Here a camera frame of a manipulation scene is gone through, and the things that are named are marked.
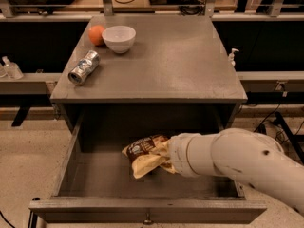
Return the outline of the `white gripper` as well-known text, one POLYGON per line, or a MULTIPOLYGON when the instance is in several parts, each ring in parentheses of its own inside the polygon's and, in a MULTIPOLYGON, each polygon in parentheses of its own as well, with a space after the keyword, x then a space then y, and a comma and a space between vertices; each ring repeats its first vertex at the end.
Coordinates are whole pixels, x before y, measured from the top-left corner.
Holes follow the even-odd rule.
POLYGON ((199 134, 182 133, 173 136, 169 141, 157 142, 154 153, 163 157, 170 157, 170 162, 164 162, 160 168, 168 173, 176 171, 186 178, 196 178, 195 164, 200 160, 198 144, 195 141, 199 134))

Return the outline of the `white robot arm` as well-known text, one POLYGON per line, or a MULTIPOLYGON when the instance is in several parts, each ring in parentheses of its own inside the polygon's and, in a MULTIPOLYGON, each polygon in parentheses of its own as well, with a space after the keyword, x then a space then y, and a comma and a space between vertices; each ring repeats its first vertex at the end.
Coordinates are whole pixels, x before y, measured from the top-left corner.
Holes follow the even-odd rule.
POLYGON ((227 177, 304 215, 304 166, 267 135, 239 128, 216 134, 181 133, 160 143, 157 153, 186 178, 227 177))

